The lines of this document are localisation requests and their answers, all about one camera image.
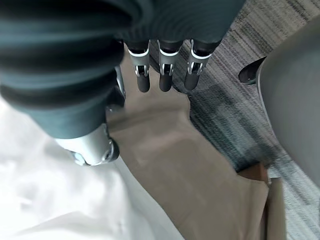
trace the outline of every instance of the gray chair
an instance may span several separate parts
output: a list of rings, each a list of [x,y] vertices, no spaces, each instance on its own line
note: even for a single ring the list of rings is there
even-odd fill
[[[267,56],[257,86],[278,141],[320,186],[320,16]]]

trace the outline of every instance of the metal link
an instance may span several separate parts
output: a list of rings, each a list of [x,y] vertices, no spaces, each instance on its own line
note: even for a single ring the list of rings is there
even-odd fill
[[[200,75],[203,69],[206,67],[209,58],[212,56],[212,53],[207,56],[198,56],[194,52],[194,41],[191,40],[191,50],[187,63],[187,72],[188,74],[195,73]]]

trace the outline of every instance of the gray carpet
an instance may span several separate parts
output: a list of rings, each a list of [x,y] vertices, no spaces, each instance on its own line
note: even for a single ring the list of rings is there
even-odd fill
[[[288,240],[320,239],[320,190],[279,146],[256,86],[240,84],[238,73],[319,14],[320,0],[248,0],[195,90],[183,87],[187,43],[174,73],[174,87],[189,96],[192,123],[237,171],[262,161],[270,177],[283,179]],[[155,43],[151,52],[157,59]]]

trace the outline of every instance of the floor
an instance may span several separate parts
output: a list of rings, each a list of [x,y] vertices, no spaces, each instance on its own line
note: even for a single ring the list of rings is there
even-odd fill
[[[319,14],[320,0],[248,0],[195,90],[183,87],[188,43],[174,73],[173,86],[189,96],[192,123],[237,171],[263,162],[270,177],[283,179],[288,240],[320,239],[320,190],[281,148],[256,86],[240,84],[238,73]],[[156,46],[151,49],[154,59]]]

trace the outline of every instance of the black fingertip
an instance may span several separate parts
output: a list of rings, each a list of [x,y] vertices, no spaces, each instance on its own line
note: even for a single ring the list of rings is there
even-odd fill
[[[191,91],[196,88],[198,81],[199,81],[200,75],[197,75],[196,73],[186,73],[185,79],[184,79],[184,87],[185,89]]]
[[[136,77],[137,83],[138,83],[138,88],[141,92],[146,93],[150,89],[150,78],[149,75],[140,75]]]
[[[172,86],[172,75],[160,74],[159,87],[161,91],[168,92]]]

